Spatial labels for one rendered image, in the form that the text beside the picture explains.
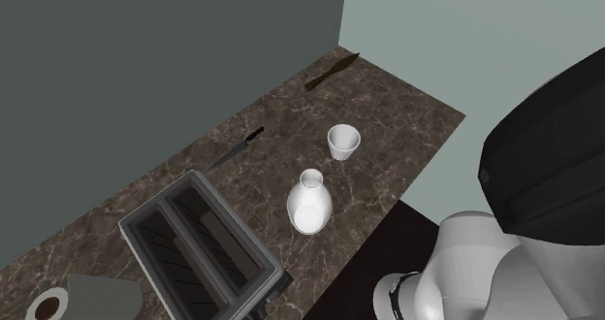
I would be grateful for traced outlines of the grey two-slot toaster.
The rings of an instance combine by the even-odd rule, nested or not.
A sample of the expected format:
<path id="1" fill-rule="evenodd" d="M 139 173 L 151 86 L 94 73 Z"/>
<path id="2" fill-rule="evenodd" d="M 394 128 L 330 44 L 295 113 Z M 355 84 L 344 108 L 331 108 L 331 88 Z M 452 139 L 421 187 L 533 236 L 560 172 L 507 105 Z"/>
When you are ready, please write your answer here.
<path id="1" fill-rule="evenodd" d="M 265 320 L 267 304 L 293 281 L 198 171 L 118 225 L 172 320 Z"/>

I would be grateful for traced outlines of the grey paper towel roll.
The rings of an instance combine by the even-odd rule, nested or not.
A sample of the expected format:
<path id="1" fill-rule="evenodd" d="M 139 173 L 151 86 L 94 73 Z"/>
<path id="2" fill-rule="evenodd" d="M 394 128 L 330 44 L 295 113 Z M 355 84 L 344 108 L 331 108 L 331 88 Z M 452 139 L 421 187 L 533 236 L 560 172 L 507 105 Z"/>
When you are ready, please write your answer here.
<path id="1" fill-rule="evenodd" d="M 143 304 L 139 281 L 70 273 L 28 307 L 24 320 L 135 320 Z"/>

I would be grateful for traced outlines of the black-handled kitchen knife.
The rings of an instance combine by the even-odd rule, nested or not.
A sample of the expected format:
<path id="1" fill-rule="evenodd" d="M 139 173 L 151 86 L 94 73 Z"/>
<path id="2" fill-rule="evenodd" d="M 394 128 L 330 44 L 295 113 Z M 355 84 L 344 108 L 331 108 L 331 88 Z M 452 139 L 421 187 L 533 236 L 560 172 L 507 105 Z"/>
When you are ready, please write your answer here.
<path id="1" fill-rule="evenodd" d="M 240 153 L 241 151 L 243 151 L 244 149 L 246 149 L 249 146 L 249 144 L 256 137 L 258 137 L 261 133 L 264 132 L 264 130 L 265 130 L 264 126 L 261 126 L 258 129 L 256 129 L 254 132 L 252 132 L 251 134 L 249 134 L 243 141 L 241 141 L 239 144 L 235 145 L 228 152 L 226 152 L 219 159 L 217 159 L 208 169 L 211 171 L 211 170 L 219 167 L 220 165 L 222 165 L 223 163 L 227 162 L 232 157 L 234 157 L 235 155 L 237 155 L 238 153 Z"/>

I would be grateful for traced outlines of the dark brown knife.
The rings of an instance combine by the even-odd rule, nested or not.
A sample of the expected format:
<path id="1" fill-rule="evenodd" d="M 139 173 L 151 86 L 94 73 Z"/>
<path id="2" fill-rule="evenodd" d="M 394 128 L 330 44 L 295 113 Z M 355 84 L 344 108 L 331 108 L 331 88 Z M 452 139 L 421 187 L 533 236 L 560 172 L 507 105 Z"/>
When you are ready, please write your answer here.
<path id="1" fill-rule="evenodd" d="M 335 64 L 332 66 L 332 68 L 330 70 L 323 73 L 322 75 L 315 78 L 314 80 L 311 80 L 308 83 L 306 83 L 304 85 L 305 90 L 311 91 L 312 89 L 314 89 L 317 85 L 319 85 L 321 82 L 326 80 L 331 75 L 341 72 L 344 69 L 348 68 L 352 63 L 354 63 L 356 61 L 356 59 L 359 56 L 360 56 L 359 53 L 354 53 L 354 54 L 348 55 L 348 56 L 338 60 L 337 62 L 335 62 Z"/>

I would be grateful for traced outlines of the white vase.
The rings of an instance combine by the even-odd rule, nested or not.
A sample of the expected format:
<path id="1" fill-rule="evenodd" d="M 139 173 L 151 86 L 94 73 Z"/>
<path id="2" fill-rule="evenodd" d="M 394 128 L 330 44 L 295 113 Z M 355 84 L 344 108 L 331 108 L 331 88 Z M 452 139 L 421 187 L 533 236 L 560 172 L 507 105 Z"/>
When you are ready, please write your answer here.
<path id="1" fill-rule="evenodd" d="M 306 169 L 301 173 L 288 195 L 287 211 L 292 225 L 301 234 L 315 235 L 327 225 L 333 202 L 320 171 Z"/>

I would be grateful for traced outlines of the white cup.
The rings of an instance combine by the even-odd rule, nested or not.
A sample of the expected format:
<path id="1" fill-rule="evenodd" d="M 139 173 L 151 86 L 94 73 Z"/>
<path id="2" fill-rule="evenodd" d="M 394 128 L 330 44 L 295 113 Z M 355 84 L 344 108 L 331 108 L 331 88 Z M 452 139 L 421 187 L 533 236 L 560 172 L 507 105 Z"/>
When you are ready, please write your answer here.
<path id="1" fill-rule="evenodd" d="M 333 126 L 327 135 L 331 156 L 337 161 L 347 160 L 361 143 L 361 134 L 349 124 Z"/>

